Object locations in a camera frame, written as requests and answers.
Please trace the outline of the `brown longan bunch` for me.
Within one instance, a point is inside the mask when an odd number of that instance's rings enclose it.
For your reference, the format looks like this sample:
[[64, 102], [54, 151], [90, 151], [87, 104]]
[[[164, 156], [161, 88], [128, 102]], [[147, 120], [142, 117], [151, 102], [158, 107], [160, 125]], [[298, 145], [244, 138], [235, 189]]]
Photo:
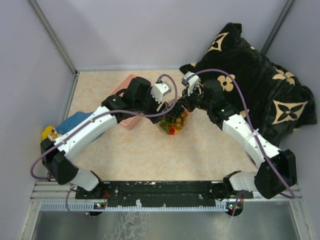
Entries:
[[173, 121], [174, 129], [177, 131], [182, 130], [185, 125], [187, 117], [188, 117], [188, 113], [186, 111], [182, 112], [179, 116], [177, 116]]

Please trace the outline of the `dark grape bunch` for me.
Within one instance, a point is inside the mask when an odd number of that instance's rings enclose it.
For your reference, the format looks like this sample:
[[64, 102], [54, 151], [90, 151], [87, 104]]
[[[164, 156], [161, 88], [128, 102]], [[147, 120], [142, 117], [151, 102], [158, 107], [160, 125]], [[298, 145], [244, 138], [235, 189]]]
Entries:
[[171, 111], [167, 113], [167, 115], [171, 118], [179, 118], [184, 111], [184, 107], [181, 104], [176, 103]]

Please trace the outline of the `pink plastic basket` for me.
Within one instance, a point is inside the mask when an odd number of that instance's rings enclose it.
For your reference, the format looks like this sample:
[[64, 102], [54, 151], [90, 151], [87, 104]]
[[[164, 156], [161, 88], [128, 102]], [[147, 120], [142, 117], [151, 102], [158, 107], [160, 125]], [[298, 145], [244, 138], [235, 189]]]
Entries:
[[[136, 75], [130, 74], [127, 78], [125, 78], [111, 93], [110, 95], [115, 95], [118, 91], [122, 89], [126, 89], [131, 83], [132, 79], [134, 79]], [[139, 116], [133, 116], [122, 120], [119, 124], [126, 130], [131, 130], [136, 123], [140, 120]]]

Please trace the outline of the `red cherry tomato sprig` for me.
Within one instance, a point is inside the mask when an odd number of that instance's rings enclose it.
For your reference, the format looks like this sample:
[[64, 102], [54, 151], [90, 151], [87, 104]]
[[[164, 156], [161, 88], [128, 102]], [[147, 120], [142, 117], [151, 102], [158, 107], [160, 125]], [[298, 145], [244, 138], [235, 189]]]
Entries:
[[170, 121], [161, 120], [158, 123], [158, 127], [166, 135], [175, 135], [176, 134], [176, 129], [174, 128], [173, 123]]

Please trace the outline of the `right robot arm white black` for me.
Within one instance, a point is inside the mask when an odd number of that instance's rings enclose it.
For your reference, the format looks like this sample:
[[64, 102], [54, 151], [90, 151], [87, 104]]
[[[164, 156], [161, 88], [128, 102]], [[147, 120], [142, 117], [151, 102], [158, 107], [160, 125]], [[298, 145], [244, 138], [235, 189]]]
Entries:
[[292, 151], [280, 150], [264, 139], [256, 130], [251, 130], [248, 121], [224, 98], [223, 89], [217, 80], [208, 80], [199, 85], [198, 79], [182, 80], [185, 89], [181, 103], [192, 112], [206, 111], [210, 121], [231, 136], [243, 147], [257, 167], [257, 171], [235, 171], [225, 177], [223, 192], [235, 198], [242, 190], [259, 192], [271, 199], [297, 183], [296, 157]]

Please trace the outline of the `clear zip top bag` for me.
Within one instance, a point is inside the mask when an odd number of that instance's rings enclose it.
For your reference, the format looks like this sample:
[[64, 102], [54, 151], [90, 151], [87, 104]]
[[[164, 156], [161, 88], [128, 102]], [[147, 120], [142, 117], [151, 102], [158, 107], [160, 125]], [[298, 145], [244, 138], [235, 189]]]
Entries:
[[[185, 108], [185, 106], [183, 105], [183, 103], [182, 103], [182, 101], [181, 100], [177, 100], [176, 101], [176, 103], [178, 103], [178, 104], [180, 104], [180, 105], [182, 105], [183, 107], [184, 107], [184, 111], [186, 111], [187, 113], [188, 113], [188, 116], [190, 115], [190, 112]], [[169, 117], [168, 116], [168, 113], [166, 113], [165, 115], [164, 115], [164, 118], [163, 119], [161, 119], [160, 121], [162, 121], [162, 120], [166, 120], [166, 121], [168, 121], [168, 122], [172, 122], [173, 123], [173, 125], [174, 125], [174, 119], [175, 118], [173, 118], [173, 117]], [[178, 130], [175, 130], [176, 131], [176, 133], [174, 134], [174, 135], [177, 135], [178, 133], [180, 133], [182, 130], [180, 130], [180, 131], [178, 131]]]

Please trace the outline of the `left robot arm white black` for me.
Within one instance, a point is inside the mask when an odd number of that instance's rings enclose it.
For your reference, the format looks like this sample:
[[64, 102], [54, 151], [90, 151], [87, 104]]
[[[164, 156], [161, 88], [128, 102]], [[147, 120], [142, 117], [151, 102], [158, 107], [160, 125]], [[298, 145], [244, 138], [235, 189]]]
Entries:
[[103, 195], [104, 186], [92, 171], [73, 163], [77, 154], [106, 130], [131, 118], [134, 113], [148, 115], [153, 123], [160, 119], [167, 107], [162, 103], [171, 86], [158, 80], [155, 84], [142, 77], [133, 78], [127, 88], [108, 96], [85, 120], [62, 136], [40, 143], [42, 164], [60, 185], [71, 184], [86, 190], [97, 199]]

